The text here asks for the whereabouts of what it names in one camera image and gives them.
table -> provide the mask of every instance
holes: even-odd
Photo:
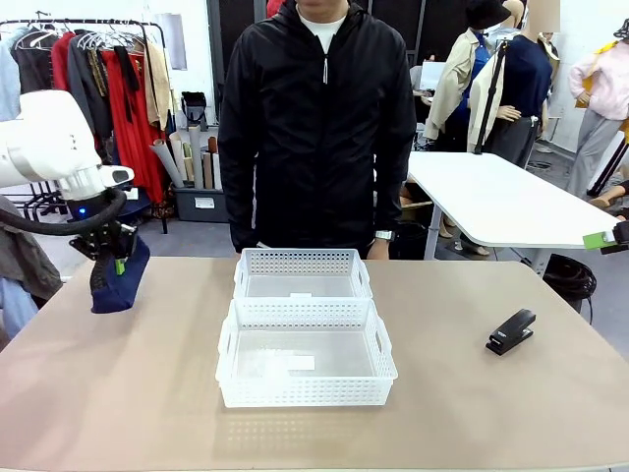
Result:
[[[83,266],[0,354],[0,468],[534,469],[629,463],[629,366],[517,263],[369,263],[399,379],[385,407],[227,410],[235,262],[153,258],[94,315]],[[521,308],[535,334],[489,334]]]
[[[409,176],[434,202],[427,261],[434,260],[442,212],[477,244],[533,249],[538,275],[545,273],[551,249],[584,249],[584,236],[618,223],[495,154],[411,152]]]

cardboard tube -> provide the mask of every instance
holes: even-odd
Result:
[[[186,164],[184,164],[184,145],[178,132],[170,134],[170,146],[173,148],[173,154],[175,154],[175,164],[179,170],[179,175],[183,180],[186,180],[188,175],[186,174]]]
[[[190,133],[190,147],[193,150],[193,168],[195,172],[195,188],[203,188],[203,167],[200,162],[200,127],[191,126],[188,128]]]
[[[203,153],[203,177],[205,187],[208,190],[214,188],[214,179],[212,177],[212,154],[209,152]]]
[[[214,167],[214,188],[216,190],[223,190],[223,184],[220,181],[220,160],[218,153],[212,155],[212,164]]]
[[[184,180],[181,178],[179,174],[179,170],[175,165],[175,161],[173,160],[173,156],[170,154],[170,150],[168,150],[168,146],[162,140],[155,140],[153,146],[150,147],[152,151],[157,154],[159,160],[164,165],[166,172],[170,176],[170,179],[173,181],[175,187],[182,188],[184,186]]]
[[[186,173],[188,174],[188,180],[195,180],[195,170],[193,169],[193,159],[191,157],[184,157],[184,164],[186,165]]]

white table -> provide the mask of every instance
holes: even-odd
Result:
[[[434,202],[426,260],[434,260],[441,213],[491,248],[531,248],[545,272],[552,249],[584,249],[583,237],[618,220],[495,154],[411,152],[409,176]]]

man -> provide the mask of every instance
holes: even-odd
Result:
[[[399,33],[347,0],[287,0],[242,34],[225,84],[218,146],[236,252],[388,259],[416,126]]]

white plastic basket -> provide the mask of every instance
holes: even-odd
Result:
[[[372,297],[355,249],[246,249],[234,281],[234,298]]]
[[[228,408],[383,405],[391,347],[370,299],[233,300],[216,379]]]

